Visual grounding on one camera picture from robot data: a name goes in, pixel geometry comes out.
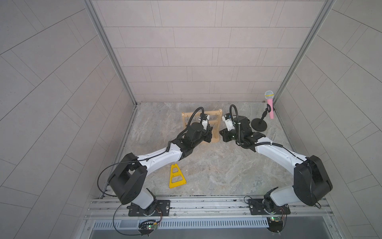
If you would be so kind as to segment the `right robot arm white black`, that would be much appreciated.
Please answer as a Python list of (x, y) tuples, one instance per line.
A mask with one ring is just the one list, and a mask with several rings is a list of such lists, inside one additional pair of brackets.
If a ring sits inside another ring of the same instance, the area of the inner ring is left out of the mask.
[(333, 189), (333, 185), (319, 157), (298, 154), (271, 141), (261, 132), (253, 132), (250, 120), (240, 116), (235, 105), (230, 105), (229, 113), (223, 115), (222, 120), (226, 128), (219, 133), (224, 142), (233, 140), (243, 149), (270, 158), (293, 175), (291, 186), (276, 187), (264, 195), (262, 205), (266, 213), (276, 214), (282, 206), (296, 202), (321, 207), (319, 201)]

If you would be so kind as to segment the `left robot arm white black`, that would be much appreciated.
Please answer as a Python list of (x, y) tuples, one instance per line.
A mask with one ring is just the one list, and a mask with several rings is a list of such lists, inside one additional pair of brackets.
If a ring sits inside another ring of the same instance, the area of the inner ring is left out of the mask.
[(107, 183), (122, 205), (133, 203), (143, 210), (144, 215), (152, 215), (157, 208), (157, 199), (143, 185), (146, 177), (154, 171), (188, 157), (201, 142), (210, 143), (213, 127), (203, 107), (198, 107), (190, 116), (186, 128), (167, 146), (155, 152), (136, 156), (125, 155), (115, 166)]

